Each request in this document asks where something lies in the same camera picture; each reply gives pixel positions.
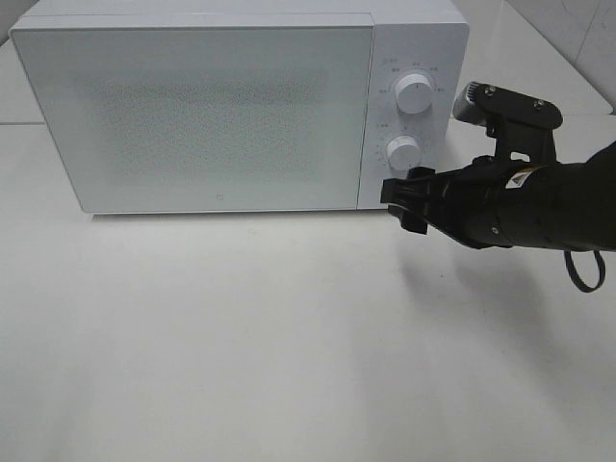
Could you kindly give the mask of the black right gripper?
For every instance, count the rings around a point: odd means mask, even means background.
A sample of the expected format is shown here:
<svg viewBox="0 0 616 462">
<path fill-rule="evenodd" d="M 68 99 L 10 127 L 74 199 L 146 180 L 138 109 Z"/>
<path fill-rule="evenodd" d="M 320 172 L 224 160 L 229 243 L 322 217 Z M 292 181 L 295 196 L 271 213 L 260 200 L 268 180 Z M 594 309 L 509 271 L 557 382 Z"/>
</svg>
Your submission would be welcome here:
<svg viewBox="0 0 616 462">
<path fill-rule="evenodd" d="M 394 215 L 410 233 L 426 235 L 432 227 L 470 248 L 508 248 L 496 199 L 509 171 L 509 164 L 485 158 L 449 171 L 414 167 L 405 178 L 384 180 L 380 201 L 394 202 Z"/>
</svg>

